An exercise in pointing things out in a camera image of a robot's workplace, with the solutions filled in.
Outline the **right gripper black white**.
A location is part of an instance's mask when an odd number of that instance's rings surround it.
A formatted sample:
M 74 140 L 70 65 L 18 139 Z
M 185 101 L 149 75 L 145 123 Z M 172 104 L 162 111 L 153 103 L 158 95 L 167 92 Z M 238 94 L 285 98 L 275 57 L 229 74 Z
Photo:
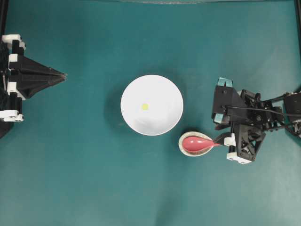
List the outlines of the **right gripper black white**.
M 226 125 L 214 123 L 216 130 L 229 128 L 230 131 L 220 134 L 213 141 L 229 148 L 228 160 L 248 164 L 255 161 L 266 131 L 275 130 L 282 123 L 282 108 L 273 106 L 271 100 L 261 101 L 259 93 L 242 90 L 238 94 L 245 102 L 246 107 L 241 109 L 246 109 L 246 118 L 230 121 Z

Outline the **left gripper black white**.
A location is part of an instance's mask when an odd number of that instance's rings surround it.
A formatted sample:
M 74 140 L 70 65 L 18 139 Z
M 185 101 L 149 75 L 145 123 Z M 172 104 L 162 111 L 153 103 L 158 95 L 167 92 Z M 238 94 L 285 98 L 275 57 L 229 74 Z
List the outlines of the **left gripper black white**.
M 46 88 L 65 81 L 65 73 L 44 66 L 23 55 L 25 43 L 19 34 L 0 37 L 0 120 L 23 121 L 22 101 Z M 54 76 L 11 76 L 21 73 Z

